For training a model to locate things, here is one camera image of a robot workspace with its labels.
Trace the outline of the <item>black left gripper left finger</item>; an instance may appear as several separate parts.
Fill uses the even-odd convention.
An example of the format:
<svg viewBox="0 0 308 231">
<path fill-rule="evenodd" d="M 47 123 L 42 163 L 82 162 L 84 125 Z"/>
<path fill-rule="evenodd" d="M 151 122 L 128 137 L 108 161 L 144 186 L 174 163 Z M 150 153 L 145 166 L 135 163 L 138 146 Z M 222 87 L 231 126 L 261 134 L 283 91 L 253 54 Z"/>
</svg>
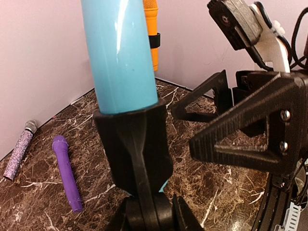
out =
<svg viewBox="0 0 308 231">
<path fill-rule="evenodd" d="M 126 203 L 127 198 L 125 198 L 120 207 L 117 209 L 114 217 L 111 219 L 105 231 L 129 231 L 130 226 L 126 217 Z"/>
</svg>

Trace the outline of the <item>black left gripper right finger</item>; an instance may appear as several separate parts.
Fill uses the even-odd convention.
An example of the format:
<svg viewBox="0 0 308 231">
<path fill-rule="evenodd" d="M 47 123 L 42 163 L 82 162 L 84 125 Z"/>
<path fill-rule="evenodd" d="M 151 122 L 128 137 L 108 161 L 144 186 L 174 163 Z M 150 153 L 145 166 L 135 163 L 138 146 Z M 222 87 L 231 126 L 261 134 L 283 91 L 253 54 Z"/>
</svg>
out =
<svg viewBox="0 0 308 231">
<path fill-rule="evenodd" d="M 176 231 L 204 231 L 183 197 L 174 194 L 172 204 Z"/>
</svg>

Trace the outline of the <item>black stand holding blue microphone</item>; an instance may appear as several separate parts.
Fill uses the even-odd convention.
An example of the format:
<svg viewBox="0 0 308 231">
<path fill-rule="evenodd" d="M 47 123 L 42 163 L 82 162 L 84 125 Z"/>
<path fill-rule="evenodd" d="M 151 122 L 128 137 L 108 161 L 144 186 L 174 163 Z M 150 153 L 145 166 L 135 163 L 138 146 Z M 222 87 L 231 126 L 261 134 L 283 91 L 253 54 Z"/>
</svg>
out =
<svg viewBox="0 0 308 231">
<path fill-rule="evenodd" d="M 171 231 L 172 206 L 161 192 L 173 173 L 166 132 L 166 103 L 134 112 L 93 115 L 114 184 L 128 193 L 130 231 Z"/>
</svg>

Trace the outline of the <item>purple microphone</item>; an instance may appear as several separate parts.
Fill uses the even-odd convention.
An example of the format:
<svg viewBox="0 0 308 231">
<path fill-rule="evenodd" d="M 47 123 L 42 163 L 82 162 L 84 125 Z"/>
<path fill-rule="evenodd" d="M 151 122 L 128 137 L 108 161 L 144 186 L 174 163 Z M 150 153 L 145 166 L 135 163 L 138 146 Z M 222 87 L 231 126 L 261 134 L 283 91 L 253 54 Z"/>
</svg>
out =
<svg viewBox="0 0 308 231">
<path fill-rule="evenodd" d="M 83 211 L 83 205 L 71 168 L 68 147 L 69 145 L 64 136 L 58 135 L 54 137 L 52 149 L 57 158 L 58 168 L 68 203 L 74 213 L 81 213 Z"/>
</svg>

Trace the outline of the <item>black stand holding orange microphone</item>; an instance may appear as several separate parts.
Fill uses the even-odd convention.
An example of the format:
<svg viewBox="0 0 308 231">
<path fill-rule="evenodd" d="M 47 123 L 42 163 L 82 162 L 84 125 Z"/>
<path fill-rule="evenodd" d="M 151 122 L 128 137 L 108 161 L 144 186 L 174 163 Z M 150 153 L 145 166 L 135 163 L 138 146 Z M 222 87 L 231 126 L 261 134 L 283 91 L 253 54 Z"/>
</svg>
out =
<svg viewBox="0 0 308 231">
<path fill-rule="evenodd" d="M 157 32 L 156 35 L 149 35 L 148 37 L 151 49 L 156 49 L 160 47 L 160 33 Z"/>
</svg>

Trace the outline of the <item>light blue microphone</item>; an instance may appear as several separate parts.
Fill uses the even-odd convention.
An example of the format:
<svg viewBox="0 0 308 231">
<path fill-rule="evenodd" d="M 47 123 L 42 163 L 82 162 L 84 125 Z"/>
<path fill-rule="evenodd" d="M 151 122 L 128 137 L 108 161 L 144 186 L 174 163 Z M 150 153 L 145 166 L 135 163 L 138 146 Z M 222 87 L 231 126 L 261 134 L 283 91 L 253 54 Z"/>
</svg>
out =
<svg viewBox="0 0 308 231">
<path fill-rule="evenodd" d="M 99 111 L 105 115 L 153 106 L 158 98 L 143 3 L 81 3 Z"/>
</svg>

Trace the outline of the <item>rhinestone silver-head microphone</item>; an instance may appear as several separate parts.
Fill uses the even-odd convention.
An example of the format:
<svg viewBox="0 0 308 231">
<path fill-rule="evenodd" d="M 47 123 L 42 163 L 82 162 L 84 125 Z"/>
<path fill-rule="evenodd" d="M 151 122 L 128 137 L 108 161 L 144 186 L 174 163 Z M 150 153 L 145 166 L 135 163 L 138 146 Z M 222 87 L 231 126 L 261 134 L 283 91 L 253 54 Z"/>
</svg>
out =
<svg viewBox="0 0 308 231">
<path fill-rule="evenodd" d="M 29 120 L 25 124 L 25 128 L 22 131 L 13 151 L 9 162 L 3 173 L 3 177 L 13 181 L 17 174 L 18 168 L 22 162 L 22 159 L 26 153 L 26 150 L 31 143 L 34 134 L 37 132 L 38 127 L 35 120 Z"/>
</svg>

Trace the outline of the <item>orange microphone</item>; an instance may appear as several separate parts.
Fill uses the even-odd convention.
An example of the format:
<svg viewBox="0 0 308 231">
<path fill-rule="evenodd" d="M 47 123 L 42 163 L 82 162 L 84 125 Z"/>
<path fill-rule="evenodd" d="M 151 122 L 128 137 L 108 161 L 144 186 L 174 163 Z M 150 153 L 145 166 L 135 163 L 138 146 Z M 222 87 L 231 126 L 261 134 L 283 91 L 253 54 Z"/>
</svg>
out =
<svg viewBox="0 0 308 231">
<path fill-rule="evenodd" d="M 160 47 L 160 33 L 157 31 L 158 4 L 156 0 L 143 0 L 143 7 L 146 17 L 147 30 L 152 54 L 154 71 L 158 70 Z"/>
</svg>

